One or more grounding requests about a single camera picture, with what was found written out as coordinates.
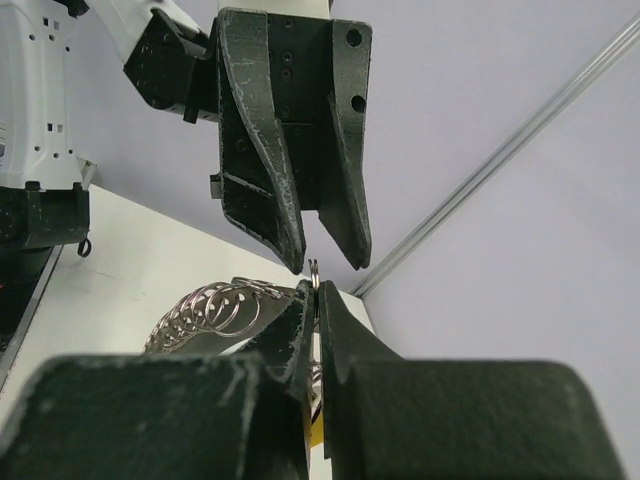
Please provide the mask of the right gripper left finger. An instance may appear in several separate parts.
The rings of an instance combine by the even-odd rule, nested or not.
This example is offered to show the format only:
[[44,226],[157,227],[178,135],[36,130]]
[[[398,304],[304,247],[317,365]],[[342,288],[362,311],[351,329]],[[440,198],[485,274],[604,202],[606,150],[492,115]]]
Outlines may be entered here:
[[67,355],[24,385],[5,479],[305,479],[314,291],[230,355]]

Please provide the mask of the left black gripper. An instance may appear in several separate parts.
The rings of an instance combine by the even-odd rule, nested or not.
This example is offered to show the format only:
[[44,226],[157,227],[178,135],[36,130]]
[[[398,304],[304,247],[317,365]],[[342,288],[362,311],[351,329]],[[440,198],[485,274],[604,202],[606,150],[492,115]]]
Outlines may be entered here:
[[301,210],[319,219],[355,270],[372,251],[364,136],[370,24],[226,7],[214,34],[225,218],[303,269]]

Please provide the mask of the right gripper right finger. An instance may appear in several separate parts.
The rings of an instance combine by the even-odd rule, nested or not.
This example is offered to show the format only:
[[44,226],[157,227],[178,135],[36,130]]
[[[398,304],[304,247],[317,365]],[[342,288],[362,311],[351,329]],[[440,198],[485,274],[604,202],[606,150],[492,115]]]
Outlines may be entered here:
[[584,380],[542,360],[409,360],[321,284],[324,453],[337,479],[622,479]]

